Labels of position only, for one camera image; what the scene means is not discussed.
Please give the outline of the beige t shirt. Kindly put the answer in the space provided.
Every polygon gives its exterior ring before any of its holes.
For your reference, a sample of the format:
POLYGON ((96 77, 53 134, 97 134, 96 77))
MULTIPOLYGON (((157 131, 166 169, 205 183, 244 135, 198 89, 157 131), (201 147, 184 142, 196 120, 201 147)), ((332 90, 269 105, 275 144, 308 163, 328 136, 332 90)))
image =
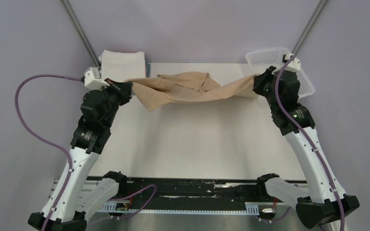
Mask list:
POLYGON ((169 103, 200 103, 231 97, 256 99, 254 76, 247 76, 221 86, 209 73, 183 72, 174 75, 127 79, 132 91, 148 111, 169 103))

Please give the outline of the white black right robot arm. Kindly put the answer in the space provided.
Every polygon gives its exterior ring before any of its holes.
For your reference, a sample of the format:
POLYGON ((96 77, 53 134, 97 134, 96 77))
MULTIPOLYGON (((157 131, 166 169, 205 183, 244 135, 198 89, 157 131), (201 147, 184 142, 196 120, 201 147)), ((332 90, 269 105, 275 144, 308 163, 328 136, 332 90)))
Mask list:
POLYGON ((308 229, 341 220, 359 208, 359 200, 348 195, 327 163, 309 110, 298 102, 300 82, 295 72, 283 71, 277 80, 276 67, 254 77, 253 91, 264 96, 274 124, 292 147, 307 182, 301 189, 271 173, 258 178, 257 197, 275 197, 295 209, 308 229))

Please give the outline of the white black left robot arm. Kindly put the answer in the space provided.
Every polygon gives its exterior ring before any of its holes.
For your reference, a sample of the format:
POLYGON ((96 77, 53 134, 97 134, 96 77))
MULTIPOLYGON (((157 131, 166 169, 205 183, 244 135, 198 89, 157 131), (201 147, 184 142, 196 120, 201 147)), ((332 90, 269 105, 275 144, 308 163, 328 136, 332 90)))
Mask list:
POLYGON ((28 219, 28 224, 38 231, 84 231, 108 199, 123 199, 128 193, 127 177, 109 171, 94 190, 80 198, 85 181, 111 135, 118 109, 132 98, 131 82, 110 79, 106 82, 106 87, 91 90, 83 97, 82 116, 58 185, 43 209, 32 213, 28 219))

